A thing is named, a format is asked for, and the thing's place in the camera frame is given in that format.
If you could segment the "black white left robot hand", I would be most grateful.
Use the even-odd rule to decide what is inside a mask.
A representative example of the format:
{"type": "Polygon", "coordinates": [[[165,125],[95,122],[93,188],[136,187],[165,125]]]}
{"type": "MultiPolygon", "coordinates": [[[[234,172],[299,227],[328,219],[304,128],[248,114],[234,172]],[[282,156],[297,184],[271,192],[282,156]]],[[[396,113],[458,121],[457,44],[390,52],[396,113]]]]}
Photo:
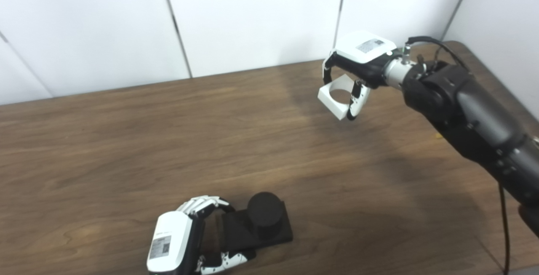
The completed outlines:
{"type": "Polygon", "coordinates": [[[205,220],[217,209],[235,208],[219,196],[190,198],[173,211],[160,215],[146,260],[150,275],[211,275],[256,258],[252,249],[202,254],[205,220]]]}

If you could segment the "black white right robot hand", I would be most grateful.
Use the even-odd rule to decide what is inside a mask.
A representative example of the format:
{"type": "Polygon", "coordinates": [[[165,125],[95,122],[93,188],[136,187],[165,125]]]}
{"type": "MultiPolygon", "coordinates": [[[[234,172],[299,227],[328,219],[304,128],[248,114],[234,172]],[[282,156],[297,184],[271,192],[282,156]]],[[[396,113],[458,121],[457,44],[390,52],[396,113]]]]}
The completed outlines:
{"type": "Polygon", "coordinates": [[[370,91],[387,85],[383,73],[396,48],[392,41],[364,30],[337,39],[322,62],[324,85],[318,100],[338,120],[354,121],[370,91]]]}

